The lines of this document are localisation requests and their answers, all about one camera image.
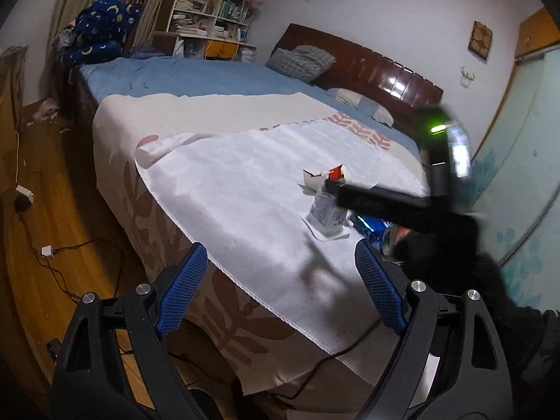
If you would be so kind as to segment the blue snack wrapper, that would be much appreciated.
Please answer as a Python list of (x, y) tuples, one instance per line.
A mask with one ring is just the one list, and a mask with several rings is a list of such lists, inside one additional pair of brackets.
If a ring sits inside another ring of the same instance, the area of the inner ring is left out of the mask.
[(385, 260), (391, 262), (397, 261), (394, 258), (395, 247), (411, 232), (407, 227), (356, 212), (350, 214), (350, 222)]

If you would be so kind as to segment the white printed paper wrapper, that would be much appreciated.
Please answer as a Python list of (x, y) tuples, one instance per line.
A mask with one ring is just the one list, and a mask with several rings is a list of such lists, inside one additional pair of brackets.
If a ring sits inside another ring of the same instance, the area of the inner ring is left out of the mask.
[(348, 210), (337, 206), (336, 197), (328, 192), (327, 183), (325, 180), (316, 191), (309, 211), (301, 212), (299, 216), (316, 240), (334, 241), (348, 238)]

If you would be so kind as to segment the red white torn carton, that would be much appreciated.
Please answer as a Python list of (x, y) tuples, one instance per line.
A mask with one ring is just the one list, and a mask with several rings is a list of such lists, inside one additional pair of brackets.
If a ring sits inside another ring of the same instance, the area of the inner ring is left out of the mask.
[(304, 186), (311, 191), (319, 191), (320, 187), (327, 180), (345, 181), (344, 165), (338, 165), (326, 171), (303, 170)]

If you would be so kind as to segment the frosted floral sliding door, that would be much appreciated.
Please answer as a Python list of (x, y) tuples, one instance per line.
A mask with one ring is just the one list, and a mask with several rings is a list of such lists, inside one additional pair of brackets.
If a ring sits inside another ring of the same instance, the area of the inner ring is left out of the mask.
[(473, 160), (480, 245), (510, 297), (559, 307), (559, 51), (518, 64), (495, 124)]

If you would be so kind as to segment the white flat pillow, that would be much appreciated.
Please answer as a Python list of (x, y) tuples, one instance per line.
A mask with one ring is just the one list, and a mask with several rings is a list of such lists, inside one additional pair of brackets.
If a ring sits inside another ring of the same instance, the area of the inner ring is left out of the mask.
[(384, 106), (364, 95), (345, 88), (331, 88), (328, 89), (327, 94), (339, 103), (344, 103), (360, 112), (363, 112), (372, 119), (375, 119), (378, 123), (384, 124), (388, 127), (392, 127), (394, 124), (393, 116)]

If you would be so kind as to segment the wooden bed with headboard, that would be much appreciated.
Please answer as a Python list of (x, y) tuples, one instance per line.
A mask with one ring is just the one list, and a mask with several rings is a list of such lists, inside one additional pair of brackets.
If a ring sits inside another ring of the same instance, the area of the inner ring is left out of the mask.
[[(285, 50), (303, 45), (320, 48), (335, 59), (334, 65), (310, 84), (281, 75), (264, 64), (239, 61), (159, 56), (84, 65), (70, 75), (70, 112), (79, 123), (91, 126), (100, 103), (110, 95), (139, 98), (160, 93), (193, 97), (301, 92), (347, 113), (410, 152), (416, 151), (415, 132), (420, 125), (414, 109), (440, 103), (440, 87), (378, 52), (314, 28), (290, 24), (277, 43)], [(338, 102), (331, 96), (333, 89), (354, 91), (380, 103), (393, 117), (393, 124), (387, 126)]]

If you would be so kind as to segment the white power adapter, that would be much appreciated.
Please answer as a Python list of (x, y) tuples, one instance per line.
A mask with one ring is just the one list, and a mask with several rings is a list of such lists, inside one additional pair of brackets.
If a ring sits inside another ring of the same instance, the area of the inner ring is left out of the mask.
[(17, 185), (15, 191), (18, 193), (19, 196), (21, 197), (25, 197), (25, 199), (28, 200), (28, 203), (33, 204), (35, 201), (35, 195), (34, 193), (29, 190), (28, 188), (22, 186), (22, 185)]

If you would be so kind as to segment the grey checked pillow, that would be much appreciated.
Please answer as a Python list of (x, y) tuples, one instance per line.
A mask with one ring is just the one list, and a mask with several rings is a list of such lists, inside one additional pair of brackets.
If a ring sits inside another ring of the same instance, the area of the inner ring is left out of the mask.
[(277, 48), (266, 62), (266, 67), (309, 84), (327, 72), (335, 63), (335, 57), (328, 51), (304, 44), (294, 50)]

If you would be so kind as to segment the blue moon pattern blanket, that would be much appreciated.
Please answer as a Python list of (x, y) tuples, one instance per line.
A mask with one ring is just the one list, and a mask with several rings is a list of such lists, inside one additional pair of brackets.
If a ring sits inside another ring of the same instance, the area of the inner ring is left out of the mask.
[(121, 0), (97, 0), (75, 19), (71, 42), (64, 48), (63, 65), (77, 67), (115, 60), (140, 21), (141, 6)]

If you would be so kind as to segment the white wall hook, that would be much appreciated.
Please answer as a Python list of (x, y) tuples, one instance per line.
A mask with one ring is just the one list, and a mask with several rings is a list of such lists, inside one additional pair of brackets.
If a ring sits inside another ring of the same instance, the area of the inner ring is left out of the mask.
[(461, 74), (460, 85), (461, 85), (463, 88), (468, 89), (469, 86), (470, 86), (470, 84), (472, 84), (473, 81), (475, 80), (476, 75), (475, 75), (475, 74), (469, 73), (469, 72), (465, 69), (464, 66), (461, 67), (461, 69), (460, 69), (460, 74)]

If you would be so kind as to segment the brown wall decoration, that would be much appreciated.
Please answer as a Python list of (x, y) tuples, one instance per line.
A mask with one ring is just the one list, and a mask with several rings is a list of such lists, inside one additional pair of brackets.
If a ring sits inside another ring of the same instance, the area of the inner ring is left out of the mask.
[(492, 46), (492, 30), (479, 21), (474, 21), (468, 50), (480, 60), (487, 61)]

